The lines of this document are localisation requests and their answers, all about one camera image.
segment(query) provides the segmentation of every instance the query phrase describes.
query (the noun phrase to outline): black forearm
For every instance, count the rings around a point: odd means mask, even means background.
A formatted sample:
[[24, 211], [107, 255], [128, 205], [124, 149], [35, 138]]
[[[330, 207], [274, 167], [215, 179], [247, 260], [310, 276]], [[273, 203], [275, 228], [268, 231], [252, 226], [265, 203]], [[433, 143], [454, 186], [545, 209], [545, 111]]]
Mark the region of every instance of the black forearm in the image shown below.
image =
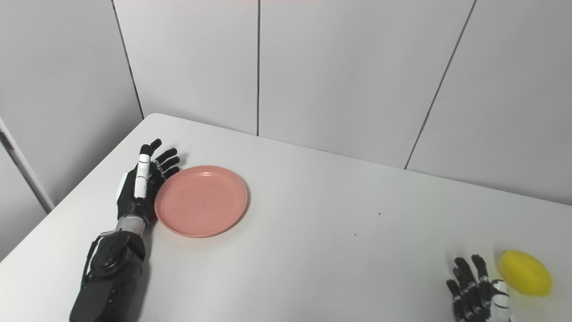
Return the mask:
[[101, 238], [71, 322], [124, 322], [143, 269], [145, 246], [137, 234], [115, 231]]

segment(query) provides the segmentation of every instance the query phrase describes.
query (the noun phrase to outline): tabletop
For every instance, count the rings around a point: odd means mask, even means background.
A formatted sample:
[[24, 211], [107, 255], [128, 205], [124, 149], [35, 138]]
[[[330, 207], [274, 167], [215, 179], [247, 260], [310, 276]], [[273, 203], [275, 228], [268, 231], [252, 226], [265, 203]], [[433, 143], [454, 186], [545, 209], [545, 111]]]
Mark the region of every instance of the tabletop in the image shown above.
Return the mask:
[[519, 322], [569, 319], [570, 206], [153, 114], [1, 262], [0, 322], [67, 321], [121, 176], [155, 138], [183, 167], [236, 172], [250, 199], [214, 237], [149, 230], [138, 321], [453, 321], [453, 258], [478, 253], [498, 277], [503, 249], [554, 280], [545, 298], [511, 292]]

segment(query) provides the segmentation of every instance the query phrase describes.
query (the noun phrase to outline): robotic hand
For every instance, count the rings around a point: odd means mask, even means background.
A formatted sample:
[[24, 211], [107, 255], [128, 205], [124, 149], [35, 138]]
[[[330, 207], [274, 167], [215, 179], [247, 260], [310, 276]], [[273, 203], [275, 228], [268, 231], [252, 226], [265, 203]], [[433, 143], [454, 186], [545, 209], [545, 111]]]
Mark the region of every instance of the robotic hand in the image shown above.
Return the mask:
[[117, 198], [117, 227], [101, 233], [92, 242], [70, 322], [127, 321], [145, 260], [141, 235], [155, 219], [159, 188], [179, 172], [175, 165], [180, 159], [175, 148], [151, 161], [160, 145], [160, 139], [143, 145], [137, 166], [124, 175]]
[[453, 314], [457, 322], [516, 322], [509, 311], [509, 290], [503, 280], [488, 279], [487, 265], [479, 255], [471, 256], [479, 281], [462, 257], [455, 259], [453, 274], [459, 281], [448, 280], [453, 294]]

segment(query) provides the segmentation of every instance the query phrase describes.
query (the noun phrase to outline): yellow lemon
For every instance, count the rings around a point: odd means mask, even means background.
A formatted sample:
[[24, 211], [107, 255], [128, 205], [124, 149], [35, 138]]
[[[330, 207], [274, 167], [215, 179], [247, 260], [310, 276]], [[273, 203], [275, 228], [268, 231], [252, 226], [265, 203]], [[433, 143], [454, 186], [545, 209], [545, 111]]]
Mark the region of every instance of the yellow lemon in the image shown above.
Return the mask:
[[552, 278], [542, 263], [517, 250], [505, 250], [500, 257], [500, 273], [504, 280], [522, 294], [547, 296]]

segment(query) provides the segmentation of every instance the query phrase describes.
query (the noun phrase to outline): white thumb segment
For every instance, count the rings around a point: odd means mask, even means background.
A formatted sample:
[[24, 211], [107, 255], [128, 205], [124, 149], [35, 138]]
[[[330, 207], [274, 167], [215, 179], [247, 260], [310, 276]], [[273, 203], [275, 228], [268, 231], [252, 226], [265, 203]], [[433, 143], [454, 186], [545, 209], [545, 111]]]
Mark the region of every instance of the white thumb segment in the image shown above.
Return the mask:
[[147, 196], [147, 180], [149, 180], [149, 162], [151, 157], [147, 154], [139, 155], [137, 163], [137, 176], [135, 177], [135, 198], [145, 198]]

